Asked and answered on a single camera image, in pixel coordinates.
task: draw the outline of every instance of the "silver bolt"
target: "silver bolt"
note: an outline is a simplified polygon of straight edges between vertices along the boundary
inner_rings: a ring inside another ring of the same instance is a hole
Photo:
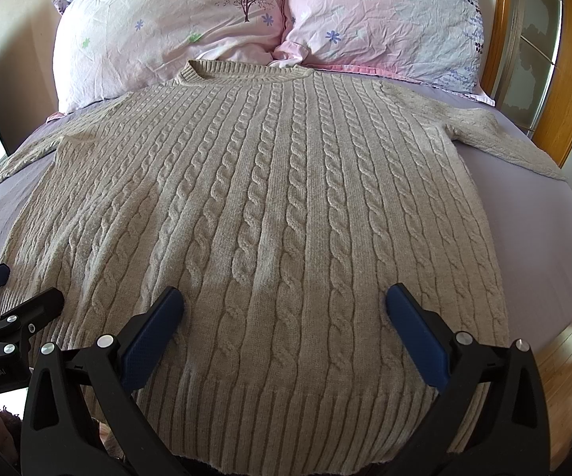
[[[530,350],[530,344],[521,338],[515,341],[515,347],[517,347],[521,352],[528,352]]]
[[[96,345],[98,345],[101,348],[109,347],[113,343],[114,343],[114,337],[110,334],[104,334],[103,336],[100,336],[99,339],[96,341]]]
[[[52,342],[42,345],[42,354],[50,354],[52,351],[54,351],[54,344]]]
[[[473,337],[466,331],[460,331],[456,334],[455,340],[461,345],[471,345],[473,343]]]

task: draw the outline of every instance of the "sweater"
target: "sweater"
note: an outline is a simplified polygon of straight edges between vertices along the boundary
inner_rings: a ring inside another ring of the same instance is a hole
[[[482,109],[380,79],[192,61],[0,167],[2,181],[56,149],[2,252],[0,314],[63,292],[36,356],[117,333],[175,286],[182,324],[136,395],[173,453],[253,476],[390,460],[435,392],[389,323],[387,288],[403,282],[481,343],[508,340],[491,232],[452,139],[561,177]]]

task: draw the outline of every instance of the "sweater collar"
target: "sweater collar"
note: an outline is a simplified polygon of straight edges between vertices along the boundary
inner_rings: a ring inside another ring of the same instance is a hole
[[[313,69],[293,66],[292,68],[269,68],[232,61],[188,61],[176,77],[181,84],[205,85],[217,82],[287,82],[304,79]]]

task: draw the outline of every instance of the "blue flower print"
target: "blue flower print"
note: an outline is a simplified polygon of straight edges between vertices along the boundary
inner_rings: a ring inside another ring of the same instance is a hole
[[[339,35],[340,34],[336,30],[332,30],[331,32],[326,33],[326,39],[329,39],[331,43],[337,44],[341,41]]]

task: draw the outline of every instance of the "bed sheet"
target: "bed sheet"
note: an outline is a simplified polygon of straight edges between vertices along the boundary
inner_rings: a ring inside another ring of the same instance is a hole
[[[528,141],[491,106],[424,85],[392,83],[406,84],[424,96],[456,107],[484,107],[495,114],[505,131]],[[97,105],[42,125],[27,142]],[[456,147],[488,216],[501,268],[510,337],[525,338],[533,349],[540,349],[572,322],[572,190],[566,182],[543,177],[467,145],[458,143]],[[0,184],[0,252],[53,156],[32,163]]]

